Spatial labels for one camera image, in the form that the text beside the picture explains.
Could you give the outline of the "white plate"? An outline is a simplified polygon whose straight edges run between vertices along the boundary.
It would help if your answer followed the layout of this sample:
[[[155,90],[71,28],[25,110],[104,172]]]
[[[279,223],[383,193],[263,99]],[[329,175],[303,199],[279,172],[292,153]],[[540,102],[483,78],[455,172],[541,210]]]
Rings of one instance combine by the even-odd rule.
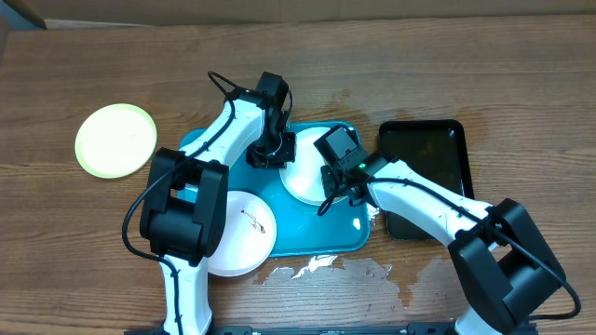
[[[209,273],[233,277],[255,270],[271,254],[277,231],[275,216],[264,200],[229,191],[223,236],[209,258]]]
[[[310,127],[299,131],[294,161],[280,171],[287,191],[308,205],[320,206],[326,199],[320,170],[326,162],[314,142],[329,130],[329,127]]]

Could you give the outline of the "yellow green rimmed plate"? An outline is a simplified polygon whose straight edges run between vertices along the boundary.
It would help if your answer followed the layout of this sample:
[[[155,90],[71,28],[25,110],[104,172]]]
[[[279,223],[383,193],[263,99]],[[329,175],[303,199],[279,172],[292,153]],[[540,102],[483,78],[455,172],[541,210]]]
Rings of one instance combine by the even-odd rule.
[[[87,173],[117,179],[140,169],[157,142],[156,124],[142,108],[116,103],[91,114],[75,137],[75,157]]]

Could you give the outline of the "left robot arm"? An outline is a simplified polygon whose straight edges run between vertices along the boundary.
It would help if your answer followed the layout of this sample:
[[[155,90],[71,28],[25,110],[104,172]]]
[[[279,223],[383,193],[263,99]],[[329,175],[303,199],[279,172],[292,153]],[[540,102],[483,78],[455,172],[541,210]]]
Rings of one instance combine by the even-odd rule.
[[[202,135],[179,150],[159,149],[147,187],[133,204],[148,259],[165,277],[167,316],[160,334],[206,334],[212,326],[208,258],[224,233],[229,169],[240,157],[260,169],[282,169],[295,159],[288,130],[291,91],[284,79],[262,73],[254,89],[232,85],[223,110]]]

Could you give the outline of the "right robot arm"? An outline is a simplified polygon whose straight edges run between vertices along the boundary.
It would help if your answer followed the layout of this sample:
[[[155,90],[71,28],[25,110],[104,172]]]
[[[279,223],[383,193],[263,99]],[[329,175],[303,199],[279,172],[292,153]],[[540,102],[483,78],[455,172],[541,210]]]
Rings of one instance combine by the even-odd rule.
[[[511,334],[564,283],[565,273],[528,211],[509,198],[496,206],[456,194],[398,158],[368,154],[355,131],[332,127],[314,143],[322,168],[324,214],[346,195],[410,221],[448,248],[468,310],[457,334]]]

